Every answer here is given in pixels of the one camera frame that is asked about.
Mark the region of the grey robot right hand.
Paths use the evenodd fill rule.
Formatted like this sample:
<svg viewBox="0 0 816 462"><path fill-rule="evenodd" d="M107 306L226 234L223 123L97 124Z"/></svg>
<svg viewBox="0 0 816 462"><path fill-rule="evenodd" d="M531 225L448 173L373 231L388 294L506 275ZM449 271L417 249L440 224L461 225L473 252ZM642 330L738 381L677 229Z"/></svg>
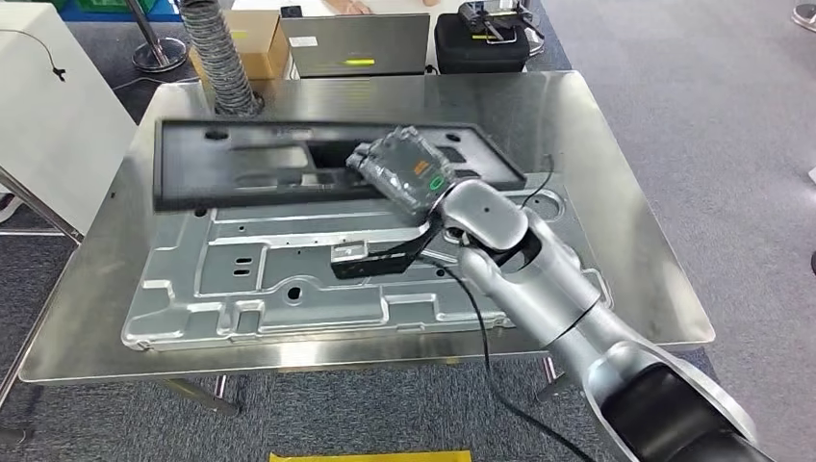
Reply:
<svg viewBox="0 0 816 462"><path fill-rule="evenodd" d="M414 126L359 144L345 164L417 222L426 220L456 183L451 162Z"/></svg>

